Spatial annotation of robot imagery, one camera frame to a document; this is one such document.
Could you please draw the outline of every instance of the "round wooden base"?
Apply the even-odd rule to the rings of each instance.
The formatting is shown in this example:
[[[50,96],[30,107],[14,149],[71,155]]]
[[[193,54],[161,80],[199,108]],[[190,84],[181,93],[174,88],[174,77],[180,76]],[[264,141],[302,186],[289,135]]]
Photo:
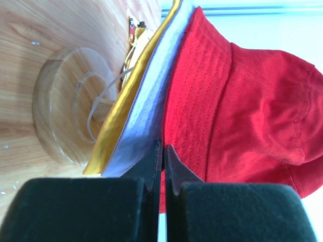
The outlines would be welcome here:
[[[39,140],[53,159],[88,162],[94,140],[87,130],[87,117],[94,99],[112,80],[103,57],[89,48],[63,49],[47,60],[34,90],[33,119]],[[116,98],[113,85],[104,99],[113,102]],[[91,119],[95,137],[101,126],[102,122]]]

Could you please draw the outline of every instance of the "red bucket hat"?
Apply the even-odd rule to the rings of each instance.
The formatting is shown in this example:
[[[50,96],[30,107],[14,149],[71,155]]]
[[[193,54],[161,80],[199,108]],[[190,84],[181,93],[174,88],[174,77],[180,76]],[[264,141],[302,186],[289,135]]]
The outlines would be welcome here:
[[[284,51],[228,42],[197,8],[171,75],[164,145],[206,182],[323,184],[323,76]],[[161,208],[165,211],[165,179]]]

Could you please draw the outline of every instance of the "white cord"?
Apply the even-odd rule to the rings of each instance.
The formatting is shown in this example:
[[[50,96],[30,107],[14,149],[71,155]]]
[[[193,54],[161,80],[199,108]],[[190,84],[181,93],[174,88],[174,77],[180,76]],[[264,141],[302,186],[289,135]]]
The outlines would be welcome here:
[[[123,77],[124,75],[126,75],[127,73],[131,72],[133,68],[130,68],[128,70],[126,70],[125,72],[122,72],[120,75],[118,75],[109,85],[106,86],[106,88],[101,92],[101,94],[98,96],[98,98],[95,100],[95,102],[92,105],[91,111],[89,113],[89,116],[87,117],[87,122],[86,122],[86,127],[87,127],[87,131],[90,135],[90,137],[96,141],[96,138],[93,136],[91,128],[90,128],[90,124],[91,124],[91,118],[98,106],[98,104],[100,103],[101,99],[103,98],[103,96],[105,95],[106,91],[114,84],[117,82],[117,80],[119,80],[121,77]]]

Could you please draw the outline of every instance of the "wood grain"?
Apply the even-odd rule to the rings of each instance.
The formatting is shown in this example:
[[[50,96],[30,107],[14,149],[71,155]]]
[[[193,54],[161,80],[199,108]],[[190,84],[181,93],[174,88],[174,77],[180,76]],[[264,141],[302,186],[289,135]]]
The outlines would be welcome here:
[[[33,123],[38,74],[53,53],[88,47],[116,76],[129,49],[128,15],[151,30],[159,0],[0,1],[0,221],[19,187],[34,177],[79,177],[83,166],[58,164]]]

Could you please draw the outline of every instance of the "white wall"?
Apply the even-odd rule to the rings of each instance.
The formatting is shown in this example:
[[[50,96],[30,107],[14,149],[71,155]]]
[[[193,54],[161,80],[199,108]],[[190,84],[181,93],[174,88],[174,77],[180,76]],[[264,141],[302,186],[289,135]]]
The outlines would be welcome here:
[[[200,5],[216,4],[214,0],[196,0]],[[244,3],[259,1],[247,0]],[[163,0],[164,6],[172,1]],[[241,3],[226,0],[227,4]],[[209,21],[229,41],[243,48],[281,49],[313,63],[323,72],[323,15],[257,15],[209,17]],[[318,241],[323,242],[323,187],[302,200]],[[165,216],[161,215],[161,240],[165,239]]]
[[[294,3],[322,3],[322,0],[191,0],[196,6],[219,6],[219,5],[248,5],[248,4],[294,4]],[[161,8],[172,6],[173,0],[161,0]]]

